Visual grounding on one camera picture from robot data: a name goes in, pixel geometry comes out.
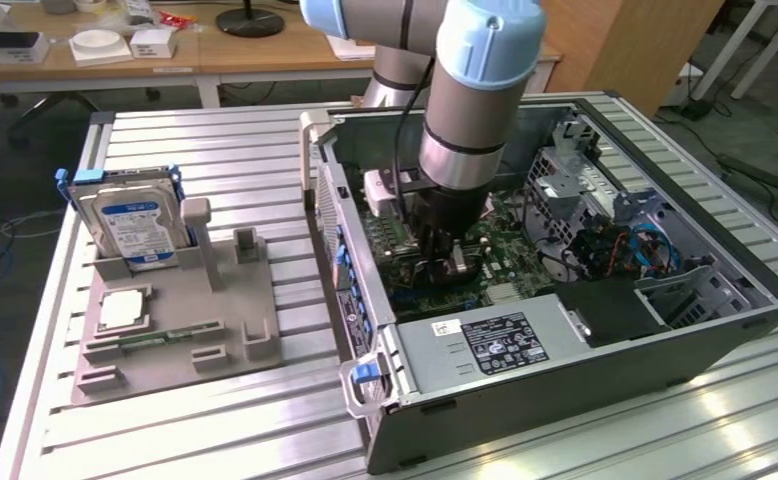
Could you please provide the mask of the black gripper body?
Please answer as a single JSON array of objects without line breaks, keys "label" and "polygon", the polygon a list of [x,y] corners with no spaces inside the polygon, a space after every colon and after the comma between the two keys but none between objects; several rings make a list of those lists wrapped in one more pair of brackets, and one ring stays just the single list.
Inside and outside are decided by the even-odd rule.
[{"label": "black gripper body", "polygon": [[418,238],[430,234],[463,237],[483,214],[490,192],[486,187],[452,190],[434,187],[415,193],[411,228]]}]

